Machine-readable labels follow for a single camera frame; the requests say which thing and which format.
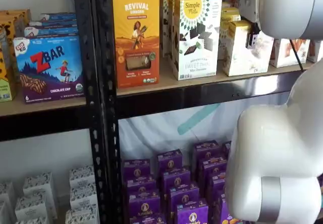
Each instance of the gray band on robot arm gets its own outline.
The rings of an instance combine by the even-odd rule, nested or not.
[[[261,209],[259,222],[276,222],[281,209],[281,181],[278,177],[261,178]]]

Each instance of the orange box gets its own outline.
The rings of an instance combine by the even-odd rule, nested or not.
[[[113,0],[118,88],[159,82],[159,0]]]

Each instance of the white box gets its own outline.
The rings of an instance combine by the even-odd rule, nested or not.
[[[11,223],[15,223],[17,218],[15,215],[16,195],[12,182],[0,183],[0,201],[4,201],[8,208]]]
[[[95,184],[88,184],[83,187],[72,188],[70,204],[72,209],[84,207],[87,205],[97,205]]]
[[[313,63],[317,63],[321,61],[322,58],[323,58],[323,41],[311,40],[309,44],[307,59]]]
[[[173,61],[177,80],[213,76],[222,0],[175,0]]]
[[[293,43],[301,63],[306,63],[310,40],[296,39]],[[275,40],[270,63],[276,68],[298,64],[288,39]]]
[[[226,60],[226,42],[229,31],[229,24],[231,21],[241,21],[238,8],[222,8],[221,11],[221,23],[220,23],[220,38],[219,38],[219,51],[218,60]]]
[[[239,0],[236,7],[239,8],[240,15],[248,21],[252,23],[259,21],[259,0]]]
[[[9,210],[4,201],[0,201],[0,224],[11,224]]]
[[[70,170],[71,188],[82,187],[95,183],[94,168],[92,165]]]
[[[99,224],[97,205],[88,205],[66,212],[65,224]]]
[[[23,186],[25,195],[36,190],[44,190],[46,192],[49,209],[53,219],[57,219],[57,199],[54,190],[52,174],[50,172],[37,176],[27,177]]]
[[[15,209],[17,220],[22,221],[45,217],[49,223],[52,223],[46,199],[45,191],[35,191],[32,194],[19,198]]]
[[[223,65],[228,76],[268,71],[274,39],[260,31],[255,44],[247,46],[250,30],[251,24],[248,21],[234,21],[229,24],[226,44],[228,56]]]
[[[16,224],[49,224],[49,222],[47,217],[38,217],[36,219],[18,221]]]

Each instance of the cardboard box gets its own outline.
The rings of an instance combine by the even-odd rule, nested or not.
[[[62,26],[76,25],[76,20],[57,20],[57,21],[31,21],[29,26]]]
[[[39,15],[39,20],[41,21],[74,20],[74,19],[76,19],[76,14],[69,13],[69,12],[48,13],[48,14]]]
[[[309,50],[307,59],[313,63],[321,61],[323,58],[323,41],[311,40],[309,44]]]
[[[88,184],[95,184],[93,165],[70,170],[71,188],[82,187]]]
[[[217,73],[222,0],[175,0],[173,72],[177,80]]]
[[[157,188],[156,180],[152,175],[128,179],[126,185],[128,194],[133,192],[146,192]]]
[[[18,221],[16,224],[49,224],[49,221],[47,217],[38,217],[36,219]]]
[[[57,219],[57,197],[54,188],[54,182],[52,174],[50,172],[43,173],[41,175],[27,177],[24,182],[23,191],[25,195],[29,195],[34,191],[44,190],[46,192],[46,198],[48,200],[48,206],[51,211],[51,215],[54,219]]]
[[[18,21],[18,26],[19,26],[19,27],[17,27],[15,36],[23,35],[24,34],[24,29],[25,29],[25,21],[24,21],[24,17],[22,16],[22,14],[9,14],[9,15],[7,15],[7,14],[1,14],[0,13],[0,20],[1,21],[11,20],[12,18]]]
[[[130,220],[160,212],[160,196],[157,190],[138,192],[129,196]]]
[[[223,190],[218,191],[216,206],[214,208],[214,224],[232,223],[243,224],[244,222],[233,218],[229,214],[226,199]]]
[[[123,174],[124,180],[150,175],[150,159],[125,160]]]
[[[228,2],[222,2],[222,10],[223,9],[227,9],[227,8],[230,8],[231,7],[231,4],[228,3]]]
[[[87,205],[97,205],[95,184],[72,188],[70,194],[70,204],[72,209]]]
[[[199,200],[199,187],[196,182],[170,188],[168,191],[168,223],[174,223],[177,205]]]
[[[183,166],[183,155],[181,150],[176,149],[157,155],[157,174],[161,176],[166,170],[180,168]]]
[[[88,205],[66,212],[65,224],[99,224],[97,205]]]
[[[0,29],[0,102],[13,100],[16,93],[16,80],[6,30]]]
[[[45,191],[35,191],[18,198],[15,213],[18,221],[44,217],[48,219],[50,224],[52,223],[52,216]]]
[[[225,142],[222,145],[222,153],[227,159],[229,159],[230,149],[231,149],[231,141]]]
[[[227,160],[224,158],[224,156],[201,160],[199,166],[198,185],[200,187],[200,195],[202,197],[205,195],[205,188],[209,175],[212,173],[225,171],[226,168]]]
[[[0,201],[0,223],[11,224],[9,210],[4,201]]]
[[[177,206],[175,224],[208,223],[208,206],[205,199],[190,201],[184,205]]]
[[[238,8],[222,8],[218,60],[227,59],[227,55],[225,54],[227,36],[229,32],[229,24],[232,21],[241,21],[241,16],[239,14]]]
[[[163,173],[163,191],[168,192],[171,187],[178,187],[182,184],[189,184],[191,172],[188,166],[179,169],[172,169]]]
[[[196,179],[198,175],[195,174],[195,171],[198,173],[198,160],[208,157],[215,157],[220,153],[220,150],[221,148],[215,140],[203,143],[196,143],[193,146],[192,174]]]
[[[306,63],[310,40],[296,39],[293,43],[301,63]],[[298,64],[288,39],[275,40],[270,64],[276,68]]]
[[[130,224],[167,224],[164,214],[157,213],[147,217],[133,219]]]
[[[6,10],[6,11],[0,11],[0,14],[6,14],[6,15],[20,14],[23,17],[24,25],[25,26],[28,26],[29,22],[31,21],[30,9],[24,9],[24,10]]]
[[[0,183],[0,201],[6,203],[11,223],[15,223],[17,220],[15,214],[17,197],[12,182],[7,181]]]
[[[77,34],[14,39],[26,103],[83,96],[83,68]]]
[[[17,66],[17,59],[15,55],[15,48],[13,40],[17,36],[23,36],[24,30],[21,27],[21,20],[15,16],[0,17],[0,29],[5,30],[7,33],[7,40],[9,45],[10,60],[12,63],[14,76],[16,82],[19,82],[19,70]]]
[[[159,0],[113,0],[119,88],[159,82]]]
[[[170,54],[169,59],[170,63],[173,64],[175,62],[175,56],[174,56],[174,41],[175,41],[175,34],[174,34],[174,6],[175,6],[175,0],[168,0],[168,23],[169,23],[169,39],[170,39]]]
[[[216,206],[217,192],[224,190],[226,172],[213,173],[209,175],[209,180],[207,182],[205,198],[208,209],[208,220],[213,223],[213,210]]]
[[[160,5],[160,12],[159,12],[159,23],[160,23],[160,46],[161,46],[161,56],[168,57],[169,53],[171,52],[170,48],[170,24],[168,22],[169,19],[169,0],[160,0],[163,2],[163,5]]]
[[[250,38],[253,37],[250,32],[249,22],[230,22],[225,52],[227,58],[223,63],[223,70],[228,76],[268,71],[274,39],[260,31],[250,45]]]
[[[49,35],[49,34],[69,34],[78,33],[77,25],[60,26],[27,26],[24,30],[26,37]]]

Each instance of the yellow box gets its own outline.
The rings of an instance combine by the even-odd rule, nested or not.
[[[13,44],[13,39],[15,37],[22,37],[24,30],[21,28],[21,18],[13,15],[0,15],[0,29],[5,29],[7,34],[7,40],[9,45],[10,52],[10,60],[12,63],[12,67],[14,69],[14,76],[16,78],[16,82],[20,82],[19,79],[19,70],[17,67],[17,59],[15,55],[15,49]]]
[[[113,0],[118,88],[159,81],[159,0]]]
[[[20,14],[23,17],[25,26],[28,26],[29,22],[31,21],[30,9],[0,11],[0,15],[1,14],[6,14],[6,15]]]
[[[227,58],[223,70],[228,76],[258,74],[268,71],[274,39],[259,32],[252,45],[249,44],[251,23],[233,21],[229,23],[226,44]]]
[[[0,29],[0,102],[13,100],[16,81],[12,68],[6,30]]]
[[[159,0],[160,11],[159,11],[159,23],[160,23],[160,47],[162,57],[168,57],[171,48],[170,48],[170,27],[168,23],[168,14],[169,14],[169,1],[168,0]]]
[[[25,30],[25,21],[24,21],[24,17],[22,16],[22,14],[0,14],[0,20],[4,21],[6,19],[11,19],[14,18],[18,21],[18,25],[19,27],[17,27],[16,30],[16,34],[14,35],[14,37],[20,37],[20,36],[24,36],[24,30]]]
[[[169,12],[168,12],[168,23],[169,23],[169,39],[170,39],[170,45],[171,45],[171,51],[170,51],[170,56],[169,56],[169,61],[171,64],[175,62],[175,57],[174,57],[174,5],[175,5],[175,0],[168,0],[169,1]]]
[[[241,21],[239,10],[235,7],[222,8],[218,60],[224,60],[226,58],[225,48],[226,48],[227,34],[228,34],[229,24],[232,21]]]
[[[231,5],[228,2],[222,2],[222,9],[230,8]]]

